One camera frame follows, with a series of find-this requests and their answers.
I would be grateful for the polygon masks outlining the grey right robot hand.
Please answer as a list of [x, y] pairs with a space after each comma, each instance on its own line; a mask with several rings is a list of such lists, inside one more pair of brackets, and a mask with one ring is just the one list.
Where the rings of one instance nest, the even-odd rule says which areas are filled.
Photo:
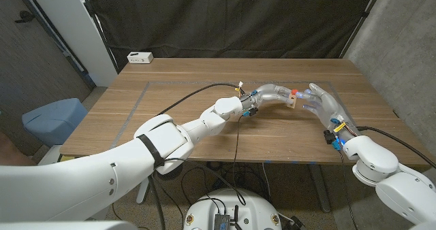
[[337, 137], [341, 146], [348, 140], [361, 135], [343, 106], [318, 85], [310, 83], [309, 89], [297, 92], [296, 97], [310, 103], [310, 105], [304, 104], [302, 107], [314, 113], [325, 128]]

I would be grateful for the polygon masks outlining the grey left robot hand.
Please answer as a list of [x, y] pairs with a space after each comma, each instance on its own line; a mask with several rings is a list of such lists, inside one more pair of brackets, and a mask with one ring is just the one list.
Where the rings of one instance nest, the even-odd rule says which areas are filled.
[[259, 107], [268, 101], [280, 101], [289, 108], [295, 108], [296, 96], [291, 89], [275, 84], [265, 84], [249, 94], [240, 97], [243, 105], [243, 116], [253, 116]]

